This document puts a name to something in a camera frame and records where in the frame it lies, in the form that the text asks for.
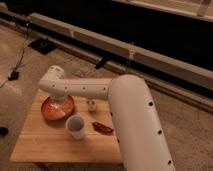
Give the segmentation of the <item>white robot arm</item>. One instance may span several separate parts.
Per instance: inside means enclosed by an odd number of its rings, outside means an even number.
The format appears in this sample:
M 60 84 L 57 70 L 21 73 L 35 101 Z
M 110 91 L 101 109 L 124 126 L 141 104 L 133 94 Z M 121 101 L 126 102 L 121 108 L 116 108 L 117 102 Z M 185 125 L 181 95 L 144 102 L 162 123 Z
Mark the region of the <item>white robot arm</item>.
M 106 100 L 127 171 L 176 171 L 150 89 L 144 79 L 124 74 L 116 78 L 66 79 L 53 65 L 39 88 L 53 99 L 66 96 Z

